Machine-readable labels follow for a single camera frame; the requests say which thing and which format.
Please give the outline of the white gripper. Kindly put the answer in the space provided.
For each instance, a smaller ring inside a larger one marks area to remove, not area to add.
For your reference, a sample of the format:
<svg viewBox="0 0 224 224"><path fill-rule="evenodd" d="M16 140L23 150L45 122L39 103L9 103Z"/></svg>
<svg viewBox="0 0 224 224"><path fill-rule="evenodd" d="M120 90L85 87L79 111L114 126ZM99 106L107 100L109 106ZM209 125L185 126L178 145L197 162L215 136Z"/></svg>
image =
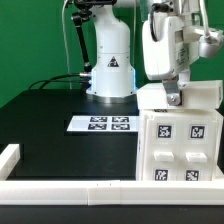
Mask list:
<svg viewBox="0 0 224 224"><path fill-rule="evenodd" d="M150 22L150 19L145 21L142 28L145 73L150 80L172 79L192 63L190 44L183 41L182 20L165 14L155 16L156 41L152 39ZM167 103L178 106L181 91L177 81L164 80L162 84Z"/></svg>

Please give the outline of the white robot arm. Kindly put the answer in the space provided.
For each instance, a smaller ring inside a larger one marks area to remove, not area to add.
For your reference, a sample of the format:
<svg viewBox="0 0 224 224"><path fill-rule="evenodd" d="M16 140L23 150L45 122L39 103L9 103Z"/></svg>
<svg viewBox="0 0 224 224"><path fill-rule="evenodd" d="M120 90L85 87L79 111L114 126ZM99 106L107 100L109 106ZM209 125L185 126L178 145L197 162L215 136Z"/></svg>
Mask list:
<svg viewBox="0 0 224 224"><path fill-rule="evenodd" d="M169 106L182 103L179 77L198 58L212 58L224 44L224 32L208 25L204 0L140 0L143 8L144 68L150 80L160 80ZM88 93L108 102L135 93L130 65L130 30L110 6L92 9L97 38L97 63Z"/></svg>

